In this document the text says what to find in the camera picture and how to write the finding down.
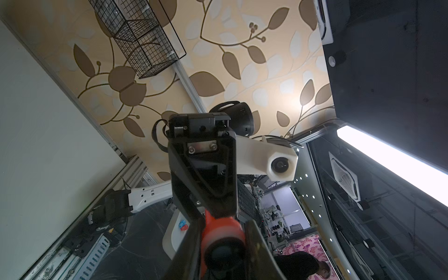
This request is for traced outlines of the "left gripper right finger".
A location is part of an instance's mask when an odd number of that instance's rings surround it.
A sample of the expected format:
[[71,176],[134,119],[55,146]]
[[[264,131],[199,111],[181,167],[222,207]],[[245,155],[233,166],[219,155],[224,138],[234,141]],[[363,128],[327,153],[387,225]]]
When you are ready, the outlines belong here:
[[245,223],[246,258],[245,276],[247,280],[285,280],[273,255],[253,220]]

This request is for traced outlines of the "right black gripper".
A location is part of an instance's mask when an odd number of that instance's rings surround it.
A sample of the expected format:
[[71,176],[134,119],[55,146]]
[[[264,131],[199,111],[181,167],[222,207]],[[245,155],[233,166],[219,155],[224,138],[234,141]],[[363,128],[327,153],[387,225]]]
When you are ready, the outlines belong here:
[[169,166],[175,204],[188,219],[201,219],[200,202],[214,218],[238,212],[236,139],[226,113],[170,116]]

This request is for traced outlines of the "red stamp top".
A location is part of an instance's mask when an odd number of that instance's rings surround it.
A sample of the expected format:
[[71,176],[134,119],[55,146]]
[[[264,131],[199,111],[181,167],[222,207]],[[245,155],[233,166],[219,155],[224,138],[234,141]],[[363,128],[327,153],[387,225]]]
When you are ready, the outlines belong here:
[[241,224],[234,218],[214,218],[205,211],[205,228],[201,234],[200,278],[226,274],[240,266],[246,256],[246,238]]

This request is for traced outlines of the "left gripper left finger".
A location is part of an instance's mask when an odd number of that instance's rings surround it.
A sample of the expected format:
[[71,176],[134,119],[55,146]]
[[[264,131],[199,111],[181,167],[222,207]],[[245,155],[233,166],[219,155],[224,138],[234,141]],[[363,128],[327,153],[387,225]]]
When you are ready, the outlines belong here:
[[201,267],[201,234],[205,219],[200,217],[190,223],[189,229],[163,280],[199,280]]

